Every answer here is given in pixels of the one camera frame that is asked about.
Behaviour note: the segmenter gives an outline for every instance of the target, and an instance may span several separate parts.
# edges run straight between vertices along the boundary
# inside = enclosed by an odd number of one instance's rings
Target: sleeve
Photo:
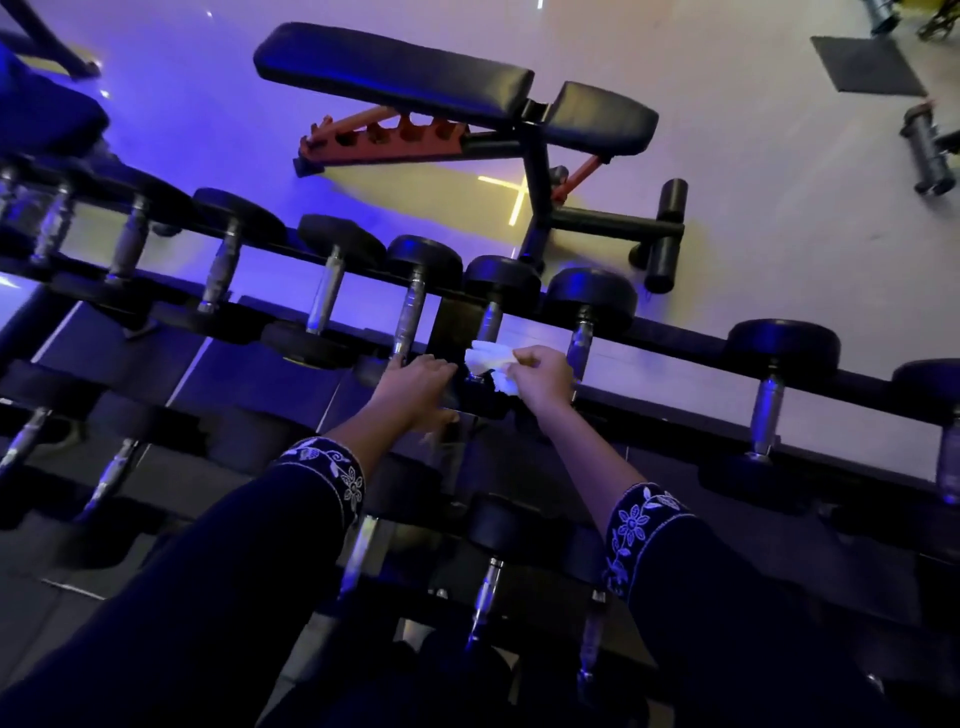
[[[628,604],[678,724],[908,726],[780,589],[655,483],[606,532],[608,588]]]
[[[364,497],[350,452],[284,452],[0,696],[0,725],[253,725]]]

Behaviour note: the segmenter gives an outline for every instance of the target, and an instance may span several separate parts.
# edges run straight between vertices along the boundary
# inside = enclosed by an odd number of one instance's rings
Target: floral embroidery
[[[331,449],[323,449],[317,447],[317,445],[333,447]],[[334,478],[333,482],[327,479],[326,475],[316,464],[309,462],[311,460],[317,460],[321,456],[327,460],[327,469]],[[345,453],[341,446],[332,440],[327,440],[325,437],[308,437],[306,440],[301,440],[281,454],[277,462],[283,463],[284,461],[290,462],[291,460],[306,465],[306,467],[310,468],[314,473],[318,474],[324,480],[327,480],[327,482],[333,486],[338,496],[343,501],[349,503],[350,512],[356,516],[360,504],[363,502],[364,478],[356,461],[350,457],[348,452]]]
[[[640,488],[635,485],[624,494],[608,528],[610,548],[604,579],[607,588],[617,596],[629,591],[633,566],[657,530],[686,515],[683,505],[655,483],[643,483]]]

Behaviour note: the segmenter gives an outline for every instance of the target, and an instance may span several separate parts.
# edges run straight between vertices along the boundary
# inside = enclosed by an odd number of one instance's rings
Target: adjustable weight bench
[[[253,63],[268,81],[378,105],[312,125],[295,159],[301,177],[327,166],[523,158],[533,217],[521,260],[542,271],[553,229],[605,235],[638,243],[630,262],[647,270],[648,290],[673,288],[686,182],[671,180],[663,187],[657,219],[564,206],[570,192],[602,164],[647,148],[659,119],[652,109],[572,81],[552,104],[540,104],[528,98],[534,72],[527,68],[309,23],[279,26],[256,49]],[[433,120],[420,126],[411,113]],[[395,116],[395,128],[380,125]],[[489,131],[474,132],[469,125]],[[590,159],[573,174],[551,169],[547,144]]]

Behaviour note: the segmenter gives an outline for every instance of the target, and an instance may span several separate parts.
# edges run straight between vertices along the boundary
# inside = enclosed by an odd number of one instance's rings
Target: wipe
[[[507,376],[507,367],[516,364],[514,350],[503,344],[491,341],[474,341],[471,348],[464,354],[464,363],[472,375],[482,375],[491,372],[493,389],[505,395],[517,397],[516,382]]]

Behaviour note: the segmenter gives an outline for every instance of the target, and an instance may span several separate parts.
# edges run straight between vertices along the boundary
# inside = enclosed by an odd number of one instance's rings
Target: bench frame
[[[312,125],[310,135],[300,140],[294,169],[299,177],[308,177],[322,173],[328,166],[522,158],[533,217],[519,259],[539,273],[543,271],[543,253],[552,230],[636,242],[630,262],[640,269],[646,269],[656,241],[669,238],[679,245],[685,230],[681,222],[564,204],[570,192],[610,159],[591,157],[565,181],[554,184],[542,128],[549,108],[548,104],[528,100],[512,128],[498,132],[472,132],[466,124],[442,118],[418,126],[410,121],[409,114],[390,107],[372,107],[338,121],[327,116],[321,124]],[[395,128],[380,126],[380,122],[396,116],[400,120]],[[671,273],[676,273],[675,261]]]

